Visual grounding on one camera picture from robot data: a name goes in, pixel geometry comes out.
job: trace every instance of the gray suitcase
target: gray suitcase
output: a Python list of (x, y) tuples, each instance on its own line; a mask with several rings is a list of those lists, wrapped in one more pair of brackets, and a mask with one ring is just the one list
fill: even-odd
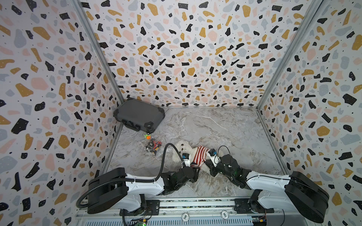
[(165, 117), (165, 110), (137, 99), (128, 98), (113, 113), (117, 121), (134, 131), (153, 133)]

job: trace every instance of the black mounting plate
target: black mounting plate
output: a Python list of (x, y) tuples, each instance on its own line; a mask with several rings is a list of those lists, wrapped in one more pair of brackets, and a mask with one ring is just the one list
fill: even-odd
[[(157, 216), (159, 214), (160, 211), (160, 200), (158, 199), (154, 199), (154, 200), (146, 200), (146, 205), (147, 205), (147, 216)], [(140, 213), (140, 214), (135, 214), (135, 212), (128, 212), (127, 210), (125, 211), (125, 216), (143, 216), (144, 212)]]
[[(235, 201), (235, 207), (234, 210), (238, 214), (242, 213), (254, 213), (251, 211), (250, 205), (249, 205), (249, 199), (234, 199)], [(274, 209), (267, 209), (266, 213), (274, 213)]]

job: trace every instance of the blue-gray vented panel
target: blue-gray vented panel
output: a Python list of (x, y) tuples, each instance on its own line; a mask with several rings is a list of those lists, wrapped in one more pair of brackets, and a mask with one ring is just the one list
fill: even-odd
[[(122, 219), (88, 219), (84, 226), (122, 226)], [(250, 216), (234, 216), (224, 220), (221, 217), (190, 217), (188, 222), (183, 222), (181, 217), (151, 218), (147, 226), (168, 226), (168, 225), (189, 225), (189, 226), (253, 226)]]

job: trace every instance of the patterned wallpaper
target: patterned wallpaper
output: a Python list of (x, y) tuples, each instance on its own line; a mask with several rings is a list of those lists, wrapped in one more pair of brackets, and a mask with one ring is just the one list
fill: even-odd
[(112, 143), (117, 100), (69, 2), (0, 11), (0, 225), (68, 225)]
[(312, 0), (82, 0), (125, 98), (256, 106)]
[(323, 225), (362, 224), (361, 4), (326, 2), (261, 110), (288, 169), (329, 193)]

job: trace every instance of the suitcase handle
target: suitcase handle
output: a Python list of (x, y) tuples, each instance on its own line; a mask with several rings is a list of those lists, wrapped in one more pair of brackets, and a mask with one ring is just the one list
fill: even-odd
[(124, 120), (124, 119), (122, 119), (122, 123), (123, 123), (123, 125), (125, 125), (127, 128), (132, 129), (132, 130), (137, 131), (137, 132), (141, 129), (141, 127), (140, 127), (139, 125), (133, 125), (133, 122), (131, 122), (131, 121), (130, 121), (130, 124), (131, 124), (131, 125), (127, 124), (127, 121)]

